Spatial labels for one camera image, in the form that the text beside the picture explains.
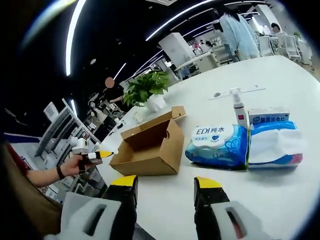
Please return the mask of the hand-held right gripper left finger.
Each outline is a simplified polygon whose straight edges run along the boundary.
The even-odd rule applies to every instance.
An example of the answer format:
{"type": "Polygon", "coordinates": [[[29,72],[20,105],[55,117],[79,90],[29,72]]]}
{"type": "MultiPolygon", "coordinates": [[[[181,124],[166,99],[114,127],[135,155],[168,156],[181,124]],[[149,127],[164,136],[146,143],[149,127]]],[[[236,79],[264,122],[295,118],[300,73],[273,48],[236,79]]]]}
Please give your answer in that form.
{"type": "Polygon", "coordinates": [[[136,175],[114,180],[104,198],[66,195],[61,214],[61,240],[131,240],[137,221],[136,175]]]}

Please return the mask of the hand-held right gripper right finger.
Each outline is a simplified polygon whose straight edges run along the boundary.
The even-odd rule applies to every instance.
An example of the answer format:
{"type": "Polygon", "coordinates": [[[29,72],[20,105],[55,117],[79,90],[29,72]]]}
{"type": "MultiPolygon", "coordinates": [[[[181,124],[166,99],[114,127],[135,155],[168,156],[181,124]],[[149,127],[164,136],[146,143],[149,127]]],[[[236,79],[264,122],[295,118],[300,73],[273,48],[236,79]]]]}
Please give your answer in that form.
{"type": "Polygon", "coordinates": [[[222,185],[194,178],[194,223],[199,240],[271,240],[261,220],[238,201],[231,201],[222,185]]]}

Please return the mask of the person's left hand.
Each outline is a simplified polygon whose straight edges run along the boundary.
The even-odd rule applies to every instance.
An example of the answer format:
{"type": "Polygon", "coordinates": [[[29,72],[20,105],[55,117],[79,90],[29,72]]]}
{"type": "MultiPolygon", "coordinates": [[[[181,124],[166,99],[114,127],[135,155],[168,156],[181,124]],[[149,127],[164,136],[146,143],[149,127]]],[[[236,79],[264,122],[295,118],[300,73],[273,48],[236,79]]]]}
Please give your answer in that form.
{"type": "Polygon", "coordinates": [[[73,155],[67,158],[65,162],[60,166],[61,172],[65,177],[75,176],[79,174],[79,162],[83,160],[82,155],[73,155]]]}

